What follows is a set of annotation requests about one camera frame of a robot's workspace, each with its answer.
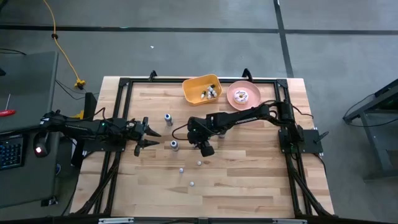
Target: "yellow cable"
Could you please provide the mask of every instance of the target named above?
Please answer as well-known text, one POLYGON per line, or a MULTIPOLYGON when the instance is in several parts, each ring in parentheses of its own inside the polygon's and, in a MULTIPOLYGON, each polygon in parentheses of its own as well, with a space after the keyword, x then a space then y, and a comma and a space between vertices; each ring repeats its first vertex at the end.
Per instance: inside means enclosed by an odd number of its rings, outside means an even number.
MULTIPOLYGON (((50 7, 50 5, 47 3, 47 1, 46 1, 46 0, 43 0, 43 2, 45 3, 45 5, 47 6, 47 8, 49 9, 49 11, 50 11, 50 13, 51 13, 52 22, 53 22, 53 28, 54 28, 53 33, 54 33, 54 34, 57 34, 57 25, 55 24, 54 13, 52 13, 51 7, 50 7)), ((73 67, 72 63, 70 63, 67 54, 65 53, 65 51, 63 51, 63 49, 61 48, 61 46, 58 44, 57 39, 56 39, 55 37, 54 37, 53 39, 54 39, 55 44, 57 45, 57 47, 58 47, 58 48, 60 49, 60 51, 62 52, 63 56, 65 56, 66 60, 67 60, 68 63, 69 63, 69 66, 72 68, 74 74, 76 75, 77 82, 80 82, 81 80, 80 80, 79 76, 77 75, 77 72, 76 72, 76 70, 75 70, 75 67, 73 67)))

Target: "concrete floor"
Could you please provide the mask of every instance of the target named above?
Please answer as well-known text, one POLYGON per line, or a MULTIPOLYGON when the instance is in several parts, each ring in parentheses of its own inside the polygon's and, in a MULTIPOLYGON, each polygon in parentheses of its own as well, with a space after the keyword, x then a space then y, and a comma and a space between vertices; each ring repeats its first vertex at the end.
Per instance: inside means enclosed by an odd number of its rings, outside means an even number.
MULTIPOLYGON (((60 25, 134 27, 219 27, 277 29, 272 0, 49 0, 60 25)), ((394 0, 280 0, 287 29, 396 30, 394 0)), ((42 1, 13 0, 0 23, 46 24, 42 1)), ((172 32, 59 32, 59 42, 92 92, 105 75, 287 77, 279 34, 172 32)), ((49 31, 0 30, 0 47, 28 54, 56 50, 49 31)), ((345 218, 398 222, 398 181, 365 184, 378 170, 364 130, 341 117, 355 102, 398 77, 398 36, 287 35, 294 77, 304 78, 315 125, 330 131, 323 140, 328 183, 335 213, 345 218)), ((75 78, 60 56, 57 78, 72 86, 75 78)), ((54 109, 74 115, 83 101, 58 87, 54 109)), ((75 175, 60 178, 60 204, 38 203, 0 209, 0 219, 60 215, 73 191, 75 175)))

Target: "red screwdriver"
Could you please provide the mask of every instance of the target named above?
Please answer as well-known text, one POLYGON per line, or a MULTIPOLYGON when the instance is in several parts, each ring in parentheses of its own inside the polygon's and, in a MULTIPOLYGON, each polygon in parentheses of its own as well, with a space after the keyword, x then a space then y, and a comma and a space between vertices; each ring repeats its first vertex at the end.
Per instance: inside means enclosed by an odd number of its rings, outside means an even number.
POLYGON ((8 100, 7 100, 7 104, 6 104, 6 109, 0 111, 0 117, 2 117, 2 116, 10 116, 10 115, 13 115, 16 112, 15 110, 7 110, 8 109, 8 103, 10 102, 10 97, 11 97, 11 94, 8 94, 8 100))

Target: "keyboard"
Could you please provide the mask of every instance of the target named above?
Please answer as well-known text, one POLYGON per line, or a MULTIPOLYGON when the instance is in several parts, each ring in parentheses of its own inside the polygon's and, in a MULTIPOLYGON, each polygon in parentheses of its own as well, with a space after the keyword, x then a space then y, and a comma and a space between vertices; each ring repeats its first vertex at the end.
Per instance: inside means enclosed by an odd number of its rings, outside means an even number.
POLYGON ((24 136, 0 138, 0 170, 23 166, 24 136))

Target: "wooden tabletop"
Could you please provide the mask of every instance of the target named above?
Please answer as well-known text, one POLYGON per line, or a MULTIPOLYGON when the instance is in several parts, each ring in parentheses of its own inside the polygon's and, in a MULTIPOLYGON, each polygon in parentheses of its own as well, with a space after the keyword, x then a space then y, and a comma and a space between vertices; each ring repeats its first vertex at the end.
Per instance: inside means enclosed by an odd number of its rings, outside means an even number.
MULTIPOLYGON (((119 77, 104 77, 97 110, 106 107, 105 116, 112 117, 119 77)), ((288 79, 291 102, 303 113, 311 113, 304 80, 288 79)), ((226 91, 218 101, 190 106, 181 83, 135 83, 128 119, 141 121, 149 117, 149 126, 162 135, 146 137, 160 144, 145 148, 135 157, 134 142, 128 142, 122 154, 114 195, 112 216, 129 217, 294 217, 284 155, 280 153, 278 127, 267 121, 253 121, 233 127, 224 139, 210 140, 215 155, 203 158, 187 141, 179 141, 180 150, 170 148, 173 129, 187 123, 190 116, 204 118, 208 113, 234 112, 226 91), (170 113, 172 127, 166 126, 164 114, 170 113)), ((274 87, 257 85, 261 100, 273 100, 274 87)), ((123 93, 120 115, 124 107, 123 93)), ((313 128, 311 117, 295 111, 297 124, 313 128)), ((185 138, 187 129, 177 131, 185 138)), ((103 152, 95 152, 83 161, 71 212, 78 210, 98 186, 103 152)), ((312 154, 303 154, 308 187, 324 208, 333 213, 330 193, 322 163, 312 154)), ((103 206, 108 188, 105 190, 103 206)), ((302 193, 298 191, 304 211, 302 193)))

